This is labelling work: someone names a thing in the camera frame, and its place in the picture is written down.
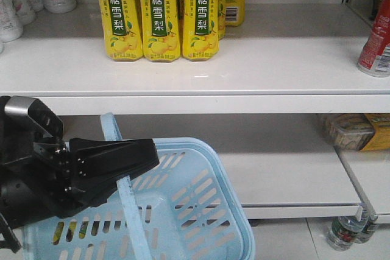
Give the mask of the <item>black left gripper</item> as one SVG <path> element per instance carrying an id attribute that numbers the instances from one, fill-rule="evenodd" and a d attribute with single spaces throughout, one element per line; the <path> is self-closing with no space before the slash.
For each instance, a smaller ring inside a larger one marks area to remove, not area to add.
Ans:
<path id="1" fill-rule="evenodd" d="M 139 177 L 160 163 L 152 139 L 73 138 L 69 154 L 63 140 L 44 138 L 8 118 L 10 98 L 1 96 L 1 220 L 11 229 L 68 217 L 75 199 L 98 207 L 118 190 L 119 179 Z"/>

